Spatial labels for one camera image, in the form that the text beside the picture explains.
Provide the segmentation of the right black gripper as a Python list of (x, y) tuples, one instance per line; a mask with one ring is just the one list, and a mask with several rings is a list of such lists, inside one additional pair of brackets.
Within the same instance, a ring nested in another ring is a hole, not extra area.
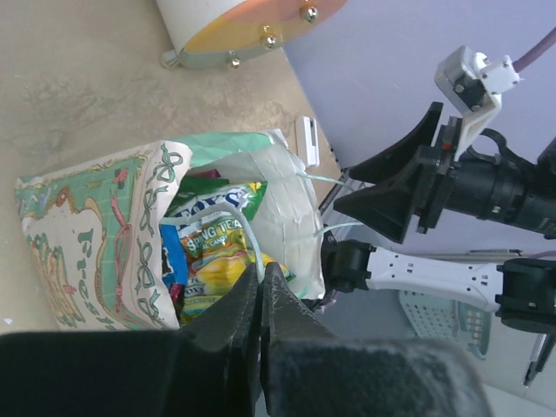
[(334, 210), (363, 223), (392, 242), (404, 242), (413, 215), (417, 232), (435, 228), (455, 182), (455, 150), (462, 120), (450, 116), (434, 146), (443, 103), (432, 102), (402, 139), (348, 170), (350, 179), (370, 185), (335, 200)]

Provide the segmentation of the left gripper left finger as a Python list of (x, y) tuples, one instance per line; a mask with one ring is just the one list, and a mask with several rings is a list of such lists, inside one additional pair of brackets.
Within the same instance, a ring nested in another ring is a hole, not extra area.
[(226, 295), (180, 330), (179, 416), (255, 414), (260, 329), (260, 284), (251, 264)]

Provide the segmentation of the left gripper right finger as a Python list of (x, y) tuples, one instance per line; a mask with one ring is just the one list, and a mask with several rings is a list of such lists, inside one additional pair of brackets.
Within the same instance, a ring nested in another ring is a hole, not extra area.
[(334, 334), (290, 290), (281, 267), (266, 266), (262, 283), (261, 387), (271, 416), (317, 415), (331, 371)]

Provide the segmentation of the green yellow candy packet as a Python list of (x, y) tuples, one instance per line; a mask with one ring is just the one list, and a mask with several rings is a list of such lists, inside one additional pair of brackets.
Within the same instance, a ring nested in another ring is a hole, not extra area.
[(255, 251), (239, 221), (225, 212), (180, 227), (178, 236), (188, 265), (178, 301), (178, 318), (185, 324), (229, 292), (255, 261)]

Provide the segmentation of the green paper gift bag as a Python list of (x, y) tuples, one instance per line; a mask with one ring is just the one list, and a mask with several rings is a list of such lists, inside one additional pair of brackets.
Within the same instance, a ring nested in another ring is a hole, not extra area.
[[(227, 203), (189, 218), (166, 213), (186, 176), (267, 182), (250, 222)], [(17, 181), (15, 196), (51, 312), (62, 330), (175, 329), (162, 281), (161, 225), (219, 212), (242, 225), (256, 267), (277, 262), (303, 300), (325, 294), (323, 224), (315, 178), (278, 129), (157, 141)]]

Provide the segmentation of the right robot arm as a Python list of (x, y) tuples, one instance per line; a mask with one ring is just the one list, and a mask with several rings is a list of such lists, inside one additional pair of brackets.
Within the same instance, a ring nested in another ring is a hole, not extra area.
[(443, 223), (449, 248), (474, 248), (471, 240), (489, 235), (494, 224), (555, 237), (555, 145), (531, 163), (514, 154), (496, 130), (481, 135), (497, 147), (489, 156), (474, 149), (456, 156), (463, 122), (439, 123), (442, 104), (434, 102), (406, 136), (378, 155), (353, 166), (350, 178), (367, 187), (343, 196), (336, 211), (362, 222), (388, 240), (403, 243), (410, 221), (425, 234), (444, 212), (457, 223)]

